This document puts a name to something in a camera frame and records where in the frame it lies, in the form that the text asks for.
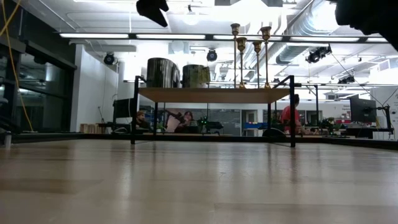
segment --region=candle holder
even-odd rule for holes
[[[257,56],[257,88],[260,88],[260,61],[259,61],[259,52],[261,51],[261,40],[255,40],[253,42],[254,45],[254,51]]]
[[[247,38],[245,37],[236,38],[236,43],[238,44],[238,50],[241,52],[241,83],[239,84],[239,88],[246,88],[244,87],[243,83],[243,51],[246,48],[246,41]]]
[[[236,36],[239,34],[240,24],[231,24],[232,35],[234,35],[234,88],[236,88]]]
[[[261,29],[260,29],[261,34],[262,34],[262,39],[266,43],[266,87],[265,88],[271,88],[269,86],[269,82],[268,82],[268,40],[271,37],[271,29],[272,28],[270,26],[261,27]]]

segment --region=floor board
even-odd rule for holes
[[[398,153],[76,140],[0,149],[0,223],[395,223]]]

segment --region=wire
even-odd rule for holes
[[[15,15],[15,13],[17,12],[17,10],[18,10],[18,7],[21,5],[21,0],[18,0],[18,2],[17,2],[17,6],[14,8],[14,10],[13,10],[13,12],[11,13],[11,16],[10,16],[10,18],[7,20],[6,19],[6,13],[5,13],[5,11],[6,11],[6,9],[4,8],[3,9],[3,14],[4,14],[4,22],[5,22],[5,24],[4,24],[4,27],[1,29],[1,31],[0,31],[0,37],[2,36],[2,34],[4,33],[4,31],[6,30],[6,29],[8,29],[8,24],[11,22],[11,20],[12,20],[12,18],[14,17],[14,15]]]
[[[29,123],[30,131],[33,131],[32,122],[30,122],[29,116],[27,115],[27,111],[26,111],[24,99],[23,99],[22,93],[21,93],[21,91],[20,91],[20,89],[19,89],[19,81],[18,81],[18,76],[17,76],[17,70],[16,70],[16,68],[15,68],[14,57],[12,56],[12,49],[11,49],[11,43],[10,43],[10,36],[9,36],[9,33],[8,33],[8,27],[7,27],[9,21],[11,21],[12,17],[14,16],[14,14],[15,14],[15,12],[16,12],[16,9],[19,7],[19,4],[20,4],[20,3],[21,3],[21,0],[18,1],[17,6],[16,6],[16,8],[14,9],[14,12],[12,12],[12,14],[11,14],[9,20],[6,22],[6,25],[4,26],[3,29],[6,30],[7,43],[8,43],[8,50],[9,50],[9,53],[10,53],[12,71],[13,71],[13,73],[14,73],[15,83],[16,83],[16,85],[17,85],[17,89],[18,89],[18,92],[19,92],[19,97],[21,98],[22,108],[23,108],[23,110],[24,110],[26,120],[27,120],[27,122]],[[5,4],[5,2],[4,2],[4,0],[3,0],[3,1],[2,1],[2,14],[3,14],[4,21],[6,21],[6,20],[7,20],[7,18],[6,18],[6,7],[5,7],[4,4]]]

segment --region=ceiling light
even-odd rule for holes
[[[366,40],[367,42],[385,42],[388,43],[388,41],[382,37],[370,37]]]
[[[324,43],[331,43],[331,42],[357,42],[359,40],[358,37],[291,37],[290,41],[297,41],[297,42],[324,42]]]
[[[120,39],[129,38],[128,34],[80,34],[80,33],[64,33],[60,34],[63,38],[79,38],[79,39]]]
[[[253,40],[262,40],[262,37],[260,35],[237,35],[238,37],[245,37],[247,38],[248,41],[253,41]],[[215,40],[233,40],[234,36],[233,35],[214,35],[213,38]],[[282,37],[273,37],[269,39],[269,41],[280,41],[282,40]]]
[[[329,46],[328,44],[317,44],[317,43],[286,43],[288,46],[294,46],[294,47],[327,47]]]
[[[188,39],[204,40],[205,35],[196,34],[137,34],[138,39]]]

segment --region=shelf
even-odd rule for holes
[[[157,103],[273,103],[289,89],[140,88],[139,94]]]

